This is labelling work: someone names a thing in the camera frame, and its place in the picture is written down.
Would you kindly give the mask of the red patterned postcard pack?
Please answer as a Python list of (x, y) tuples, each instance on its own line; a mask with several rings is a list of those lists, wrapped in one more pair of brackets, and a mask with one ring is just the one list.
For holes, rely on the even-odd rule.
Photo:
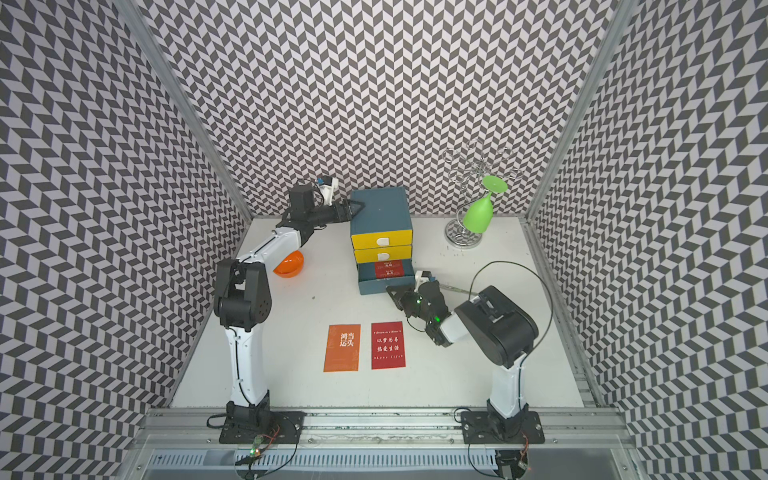
[(374, 272), (377, 279), (397, 278), (405, 275), (401, 260), (375, 262)]

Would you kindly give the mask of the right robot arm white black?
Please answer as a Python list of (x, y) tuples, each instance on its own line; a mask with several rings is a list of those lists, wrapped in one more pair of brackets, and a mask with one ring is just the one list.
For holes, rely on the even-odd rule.
[(450, 310), (438, 281), (417, 287), (389, 286), (386, 292), (407, 319), (424, 322), (424, 332), (440, 347), (465, 338), (474, 340), (496, 366), (492, 375), (489, 413), (498, 420), (519, 417), (527, 402), (522, 389), (522, 368), (534, 349), (539, 329), (521, 307), (495, 286)]

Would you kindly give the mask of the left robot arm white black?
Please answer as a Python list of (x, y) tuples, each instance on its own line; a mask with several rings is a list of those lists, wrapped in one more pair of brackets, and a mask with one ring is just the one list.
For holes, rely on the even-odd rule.
[(288, 208), (260, 245), (217, 265), (213, 310), (225, 329), (233, 372), (229, 422), (262, 425), (271, 419), (264, 367), (263, 330), (272, 310), (269, 274), (300, 250), (315, 231), (345, 223), (365, 209), (359, 200), (335, 200), (320, 178), (288, 190)]

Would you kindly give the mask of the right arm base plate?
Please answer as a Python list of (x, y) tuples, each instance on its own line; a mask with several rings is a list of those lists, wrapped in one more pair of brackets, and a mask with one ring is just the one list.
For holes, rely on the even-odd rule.
[(465, 444), (529, 444), (545, 443), (545, 435), (537, 412), (523, 410), (513, 418), (502, 418), (488, 411), (462, 410), (459, 423)]

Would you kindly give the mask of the dark red postcard pack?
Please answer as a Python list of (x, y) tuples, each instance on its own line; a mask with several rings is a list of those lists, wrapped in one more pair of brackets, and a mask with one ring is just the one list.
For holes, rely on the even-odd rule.
[(371, 325), (371, 368), (373, 370), (406, 367), (404, 330), (401, 322)]

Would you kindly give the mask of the orange postcard pack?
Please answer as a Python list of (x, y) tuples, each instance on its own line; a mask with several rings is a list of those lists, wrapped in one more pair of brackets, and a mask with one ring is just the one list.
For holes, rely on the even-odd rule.
[(354, 372), (359, 369), (361, 326), (331, 325), (328, 329), (324, 372)]

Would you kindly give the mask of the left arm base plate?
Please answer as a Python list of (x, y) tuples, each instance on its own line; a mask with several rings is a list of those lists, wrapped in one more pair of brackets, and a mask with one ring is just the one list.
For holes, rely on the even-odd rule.
[(264, 443), (297, 444), (306, 413), (300, 410), (261, 412), (253, 419), (227, 418), (219, 435), (220, 444), (251, 445), (261, 438)]

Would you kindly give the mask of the teal drawer cabinet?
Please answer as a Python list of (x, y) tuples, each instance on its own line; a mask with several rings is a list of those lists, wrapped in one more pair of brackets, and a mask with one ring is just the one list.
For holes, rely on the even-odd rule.
[(412, 229), (407, 193), (403, 187), (355, 190), (350, 199), (365, 208), (350, 221), (353, 234)]

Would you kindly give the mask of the teal bottom drawer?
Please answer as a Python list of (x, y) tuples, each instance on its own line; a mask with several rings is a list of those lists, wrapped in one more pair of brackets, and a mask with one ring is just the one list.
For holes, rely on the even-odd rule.
[(396, 285), (414, 285), (415, 271), (410, 259), (401, 260), (404, 266), (405, 275), (397, 278), (377, 279), (374, 272), (374, 263), (359, 264), (358, 288), (361, 295), (380, 294), (386, 292), (387, 286)]

